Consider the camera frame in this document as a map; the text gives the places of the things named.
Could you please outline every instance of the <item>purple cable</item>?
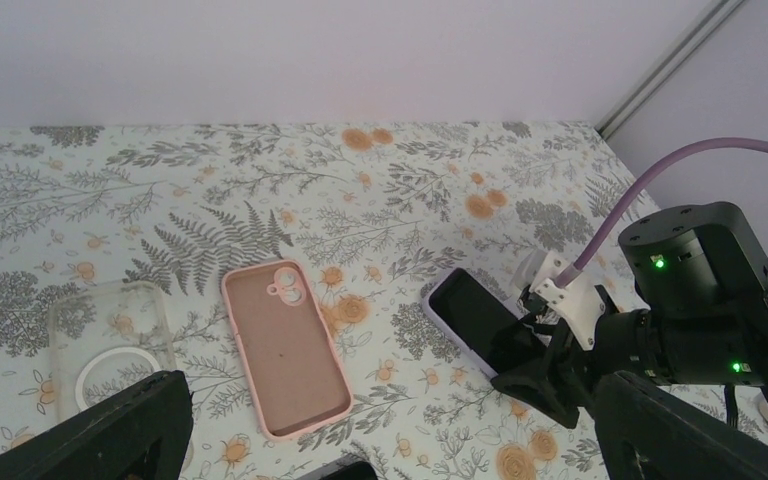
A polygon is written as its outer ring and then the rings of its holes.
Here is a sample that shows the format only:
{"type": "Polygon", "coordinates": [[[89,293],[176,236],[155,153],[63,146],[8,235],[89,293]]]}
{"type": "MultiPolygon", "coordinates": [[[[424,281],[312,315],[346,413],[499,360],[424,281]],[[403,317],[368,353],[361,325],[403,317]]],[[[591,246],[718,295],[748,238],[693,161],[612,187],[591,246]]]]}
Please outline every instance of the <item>purple cable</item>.
{"type": "Polygon", "coordinates": [[[599,230],[596,231],[596,234],[593,235],[593,239],[590,240],[590,243],[588,243],[586,247],[584,247],[584,251],[581,252],[578,259],[558,275],[558,278],[555,279],[555,284],[560,288],[564,288],[581,274],[581,271],[584,270],[584,266],[587,265],[587,262],[593,258],[596,251],[599,250],[599,247],[605,242],[605,239],[608,238],[608,234],[611,233],[611,229],[616,226],[617,222],[622,217],[622,214],[628,209],[640,192],[649,185],[649,182],[666,170],[670,165],[682,158],[689,157],[694,153],[704,152],[705,150],[715,150],[718,148],[743,148],[746,150],[768,153],[768,142],[741,137],[711,138],[702,140],[701,142],[691,143],[690,145],[679,148],[673,153],[658,160],[654,165],[649,167],[649,169],[628,188],[628,190],[626,190],[622,197],[620,197],[617,204],[614,205],[613,210],[611,210],[611,213],[605,218],[602,226],[600,226],[599,230]]]}

